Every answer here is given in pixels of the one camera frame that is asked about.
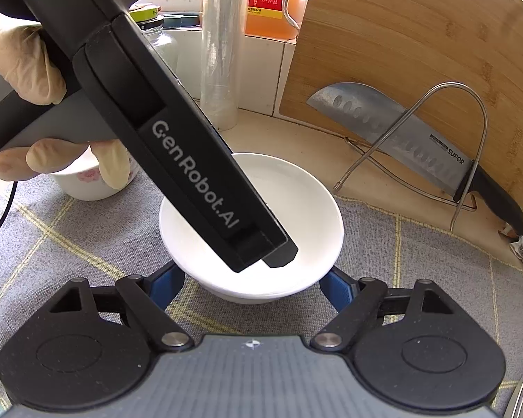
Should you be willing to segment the gloved left hand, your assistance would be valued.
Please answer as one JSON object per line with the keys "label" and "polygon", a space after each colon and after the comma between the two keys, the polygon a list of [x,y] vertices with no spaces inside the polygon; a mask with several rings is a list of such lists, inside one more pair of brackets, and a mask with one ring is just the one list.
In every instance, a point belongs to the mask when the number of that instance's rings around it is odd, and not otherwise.
{"label": "gloved left hand", "polygon": [[[66,83],[49,58],[39,38],[39,26],[0,13],[0,76],[24,100],[39,106],[57,105],[65,97]],[[39,174],[51,174],[67,168],[86,150],[96,157],[106,184],[122,189],[131,168],[126,148],[118,140],[74,144],[45,138],[28,147],[0,152],[0,180],[23,181]]]}

